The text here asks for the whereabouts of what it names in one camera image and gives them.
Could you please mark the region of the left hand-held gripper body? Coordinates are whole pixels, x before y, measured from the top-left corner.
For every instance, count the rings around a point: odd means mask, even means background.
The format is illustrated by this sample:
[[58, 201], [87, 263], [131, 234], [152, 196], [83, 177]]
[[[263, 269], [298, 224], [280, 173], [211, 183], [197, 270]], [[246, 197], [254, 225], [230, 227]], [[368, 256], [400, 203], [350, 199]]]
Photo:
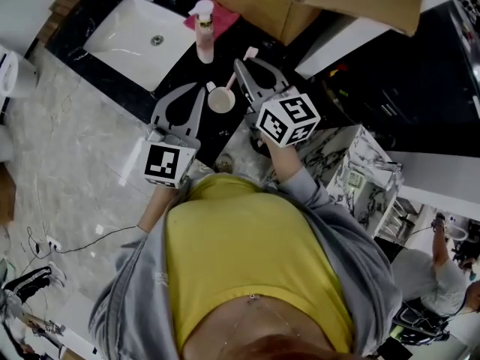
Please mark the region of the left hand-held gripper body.
[[150, 124], [141, 147], [143, 178], [153, 185], [181, 188], [200, 147], [196, 138]]

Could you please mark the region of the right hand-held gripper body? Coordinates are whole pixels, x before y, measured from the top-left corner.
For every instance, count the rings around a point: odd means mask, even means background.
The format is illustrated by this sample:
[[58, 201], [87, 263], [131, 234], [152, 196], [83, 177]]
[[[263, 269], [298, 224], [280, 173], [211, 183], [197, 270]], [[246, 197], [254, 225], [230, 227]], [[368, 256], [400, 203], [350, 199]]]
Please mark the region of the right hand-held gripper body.
[[255, 106], [245, 118], [253, 131], [283, 148], [305, 141], [321, 116], [308, 95], [292, 87]]

